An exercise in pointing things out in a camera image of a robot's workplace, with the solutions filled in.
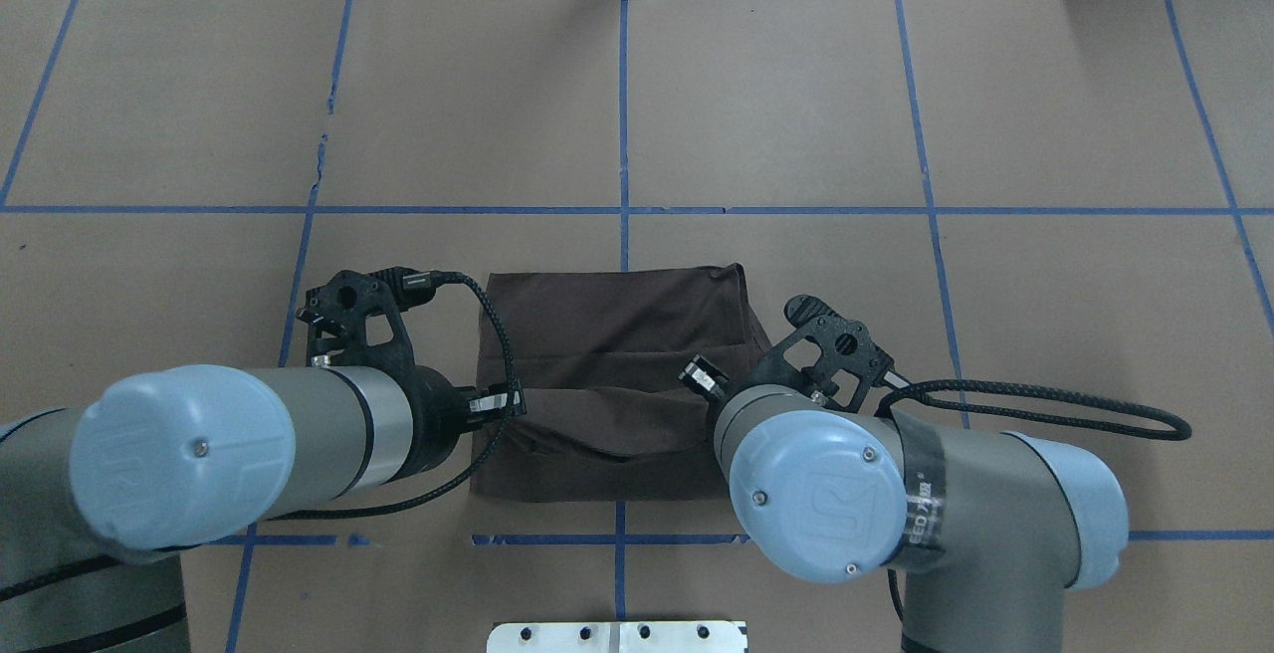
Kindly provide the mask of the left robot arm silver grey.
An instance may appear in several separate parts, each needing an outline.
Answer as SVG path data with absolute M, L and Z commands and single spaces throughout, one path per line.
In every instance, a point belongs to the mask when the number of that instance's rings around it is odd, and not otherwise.
M 189 364 L 3 426 L 3 649 L 186 652 L 180 556 L 432 470 L 522 390 Z

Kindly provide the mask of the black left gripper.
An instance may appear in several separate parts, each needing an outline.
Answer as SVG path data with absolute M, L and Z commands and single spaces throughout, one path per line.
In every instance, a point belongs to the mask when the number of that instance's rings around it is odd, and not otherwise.
M 522 390 L 510 384 L 493 384 L 488 390 L 457 386 L 431 367 L 410 367 L 403 386 L 413 416 L 404 479 L 441 466 L 452 454 L 459 437 L 473 430 L 471 425 L 527 414 Z

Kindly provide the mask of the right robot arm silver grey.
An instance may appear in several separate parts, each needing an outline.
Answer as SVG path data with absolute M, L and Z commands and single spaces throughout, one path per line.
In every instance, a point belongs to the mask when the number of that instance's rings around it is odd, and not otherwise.
M 769 563 L 819 584 L 905 578 L 901 650 L 1059 652 L 1066 594 L 1119 572 L 1127 498 L 1078 446 L 836 412 L 781 384 L 727 395 L 701 356 L 682 382 L 719 407 L 716 460 Z

